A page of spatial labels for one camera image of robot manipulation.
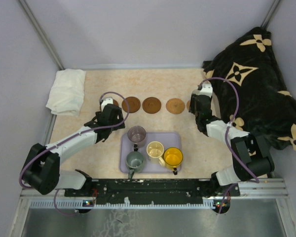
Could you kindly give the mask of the woven rattan coaster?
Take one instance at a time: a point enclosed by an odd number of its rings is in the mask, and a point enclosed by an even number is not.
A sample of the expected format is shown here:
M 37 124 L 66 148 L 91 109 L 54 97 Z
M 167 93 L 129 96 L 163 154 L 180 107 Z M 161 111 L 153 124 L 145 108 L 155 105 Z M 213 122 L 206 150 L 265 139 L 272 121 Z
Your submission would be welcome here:
M 166 109 L 168 112 L 178 115 L 181 114 L 185 109 L 185 103 L 179 98 L 172 98 L 167 101 Z
M 187 110 L 190 112 L 190 100 L 187 101 L 187 103 L 186 103 L 186 108 L 187 108 Z

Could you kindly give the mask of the dark wooden coaster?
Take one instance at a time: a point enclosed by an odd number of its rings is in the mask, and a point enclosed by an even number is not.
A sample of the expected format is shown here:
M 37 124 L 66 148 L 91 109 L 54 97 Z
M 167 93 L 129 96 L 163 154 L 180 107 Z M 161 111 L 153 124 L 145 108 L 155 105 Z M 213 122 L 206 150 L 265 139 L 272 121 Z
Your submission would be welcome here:
M 129 112 L 129 113 L 132 114 L 132 113 L 137 112 L 140 109 L 140 107 L 141 107 L 141 102 L 137 97 L 130 96 L 130 97 L 127 97 L 125 100 L 122 101 L 122 109 L 125 112 Z
M 116 106 L 119 106 L 119 103 L 114 99 L 113 99 L 113 104 L 116 105 Z
M 148 97 L 143 101 L 143 110 L 148 114 L 155 114 L 161 109 L 161 102 L 156 97 Z

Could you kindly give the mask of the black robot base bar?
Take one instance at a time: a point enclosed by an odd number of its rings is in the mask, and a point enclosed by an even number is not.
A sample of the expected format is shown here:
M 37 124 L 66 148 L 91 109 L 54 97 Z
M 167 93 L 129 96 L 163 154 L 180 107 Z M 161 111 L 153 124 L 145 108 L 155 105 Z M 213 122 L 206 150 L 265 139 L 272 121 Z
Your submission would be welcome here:
M 202 204 L 203 198 L 222 196 L 230 185 L 208 179 L 91 179 L 80 190 L 66 189 L 66 197 L 90 197 L 97 204 Z

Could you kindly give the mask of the purple glass cup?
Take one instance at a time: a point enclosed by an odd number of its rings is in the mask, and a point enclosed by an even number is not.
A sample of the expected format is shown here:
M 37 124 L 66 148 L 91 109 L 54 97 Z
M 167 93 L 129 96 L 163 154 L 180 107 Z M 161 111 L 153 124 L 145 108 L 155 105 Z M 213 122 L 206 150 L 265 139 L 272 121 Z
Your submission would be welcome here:
M 129 129 L 128 139 L 133 143 L 133 150 L 138 151 L 139 148 L 142 148 L 146 144 L 146 130 L 141 126 L 133 126 Z

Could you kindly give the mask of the cream mug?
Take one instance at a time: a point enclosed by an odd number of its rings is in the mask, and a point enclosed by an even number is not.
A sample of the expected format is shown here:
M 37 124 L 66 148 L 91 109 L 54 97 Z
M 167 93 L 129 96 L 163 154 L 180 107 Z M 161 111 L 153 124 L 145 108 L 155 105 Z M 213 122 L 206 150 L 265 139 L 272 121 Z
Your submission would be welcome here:
M 164 146 L 158 141 L 152 141 L 147 145 L 146 152 L 150 162 L 159 164 L 165 167 L 165 160 L 163 158 Z

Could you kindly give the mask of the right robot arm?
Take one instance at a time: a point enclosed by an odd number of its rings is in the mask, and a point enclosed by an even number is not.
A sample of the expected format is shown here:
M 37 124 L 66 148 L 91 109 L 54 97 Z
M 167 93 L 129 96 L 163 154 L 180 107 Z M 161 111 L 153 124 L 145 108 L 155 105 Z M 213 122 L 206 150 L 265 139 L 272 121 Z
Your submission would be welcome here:
M 258 181 L 258 177 L 274 171 L 274 162 L 262 135 L 241 131 L 212 115 L 212 90 L 194 90 L 189 112 L 195 115 L 198 130 L 227 145 L 232 154 L 232 165 L 212 174 L 211 191 L 220 196 L 229 184 Z

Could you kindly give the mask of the yellow mug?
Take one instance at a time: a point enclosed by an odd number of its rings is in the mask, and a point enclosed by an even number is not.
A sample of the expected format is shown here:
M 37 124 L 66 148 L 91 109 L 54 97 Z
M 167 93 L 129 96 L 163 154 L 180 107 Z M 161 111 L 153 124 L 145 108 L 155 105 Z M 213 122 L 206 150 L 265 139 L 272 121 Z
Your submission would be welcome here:
M 183 162 L 184 156 L 180 149 L 171 147 L 164 153 L 165 167 L 170 169 L 174 175 L 178 174 L 178 168 Z

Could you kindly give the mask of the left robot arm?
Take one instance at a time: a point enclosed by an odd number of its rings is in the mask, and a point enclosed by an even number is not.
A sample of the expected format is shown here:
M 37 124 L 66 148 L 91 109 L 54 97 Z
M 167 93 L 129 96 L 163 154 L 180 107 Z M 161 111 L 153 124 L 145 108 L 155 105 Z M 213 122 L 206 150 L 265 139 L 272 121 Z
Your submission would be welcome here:
M 79 151 L 106 141 L 113 131 L 124 128 L 122 109 L 115 104 L 105 105 L 76 133 L 45 146 L 33 145 L 20 173 L 20 185 L 42 195 L 57 189 L 73 189 L 82 196 L 89 195 L 93 184 L 87 181 L 87 175 L 78 170 L 61 170 L 61 164 Z

